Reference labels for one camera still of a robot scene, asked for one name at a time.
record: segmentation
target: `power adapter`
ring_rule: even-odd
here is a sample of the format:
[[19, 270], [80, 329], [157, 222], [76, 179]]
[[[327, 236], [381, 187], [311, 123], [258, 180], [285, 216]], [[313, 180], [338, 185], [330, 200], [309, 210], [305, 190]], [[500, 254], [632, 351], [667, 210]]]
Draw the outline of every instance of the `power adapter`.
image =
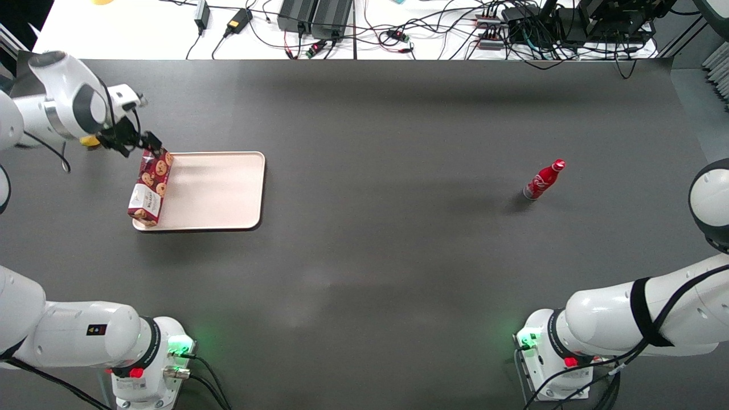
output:
[[402, 31], [398, 31], [398, 30], [388, 30], [385, 34], [387, 35], [387, 37], [389, 37], [391, 39], [395, 39], [395, 40], [397, 40], [399, 42], [406, 43], [406, 42], [409, 42], [410, 41], [410, 36], [406, 35]]
[[198, 8], [195, 9], [195, 25], [198, 26], [198, 33], [202, 34], [203, 30], [208, 28], [208, 19], [210, 18], [210, 7], [208, 2], [200, 0]]
[[248, 23], [250, 23], [252, 18], [253, 18], [253, 13], [251, 13], [251, 10], [249, 10], [249, 9], [238, 10], [238, 12], [228, 22], [227, 28], [225, 29], [225, 34], [223, 37], [227, 37], [231, 34], [239, 34], [248, 25]]

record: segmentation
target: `red bottle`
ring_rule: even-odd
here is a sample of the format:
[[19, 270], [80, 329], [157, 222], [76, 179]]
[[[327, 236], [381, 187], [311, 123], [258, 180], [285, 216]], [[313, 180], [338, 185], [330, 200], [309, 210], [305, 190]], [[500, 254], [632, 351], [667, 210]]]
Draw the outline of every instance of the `red bottle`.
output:
[[551, 187], [552, 184], [557, 180], [559, 171], [564, 169], [564, 160], [556, 160], [551, 166], [539, 171], [531, 182], [524, 187], [524, 196], [527, 199], [535, 201], [539, 198], [547, 188]]

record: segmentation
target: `black strap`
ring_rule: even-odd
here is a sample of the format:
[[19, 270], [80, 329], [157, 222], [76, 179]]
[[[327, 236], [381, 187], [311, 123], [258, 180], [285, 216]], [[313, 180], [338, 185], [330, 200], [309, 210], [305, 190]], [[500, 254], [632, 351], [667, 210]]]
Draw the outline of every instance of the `black strap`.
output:
[[635, 319], [638, 330], [640, 330], [645, 341], [656, 347], [670, 347], [674, 344], [660, 334], [653, 324], [653, 319], [650, 318], [648, 302], [645, 300], [645, 284], [648, 283], [649, 279], [651, 278], [647, 277], [633, 282], [633, 289], [631, 290], [633, 319]]
[[0, 353], [0, 362], [4, 362], [6, 360], [9, 360], [12, 358], [12, 356], [17, 352], [17, 350], [20, 348], [20, 346], [23, 345], [23, 342], [26, 341], [26, 338], [23, 338], [23, 340], [19, 341], [16, 345], [10, 347], [8, 350]]

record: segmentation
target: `green led light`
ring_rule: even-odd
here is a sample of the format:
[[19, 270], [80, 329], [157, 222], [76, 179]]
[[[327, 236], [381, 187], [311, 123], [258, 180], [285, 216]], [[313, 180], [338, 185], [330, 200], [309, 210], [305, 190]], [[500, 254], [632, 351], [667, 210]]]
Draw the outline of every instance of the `green led light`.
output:
[[192, 349], [192, 338], [188, 335], [171, 336], [167, 340], [167, 351], [170, 353], [187, 353]]

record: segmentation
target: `dark gray tabletop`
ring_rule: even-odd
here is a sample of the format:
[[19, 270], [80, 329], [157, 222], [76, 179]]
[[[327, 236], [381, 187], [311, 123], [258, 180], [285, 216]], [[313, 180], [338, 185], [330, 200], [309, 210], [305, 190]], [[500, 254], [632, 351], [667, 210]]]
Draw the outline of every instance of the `dark gray tabletop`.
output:
[[[686, 201], [706, 159], [665, 61], [628, 81], [610, 63], [87, 63], [144, 92], [168, 149], [263, 152], [262, 223], [142, 234], [138, 156], [71, 147], [65, 175], [9, 150], [0, 261], [50, 300], [175, 317], [236, 409], [518, 410], [511, 334], [532, 311], [712, 255]], [[557, 185], [524, 204], [556, 158]], [[728, 358], [641, 358], [615, 408], [719, 408]], [[54, 374], [101, 397], [93, 370]], [[3, 409], [86, 409], [19, 371], [0, 392]], [[187, 383], [177, 408], [213, 407]]]

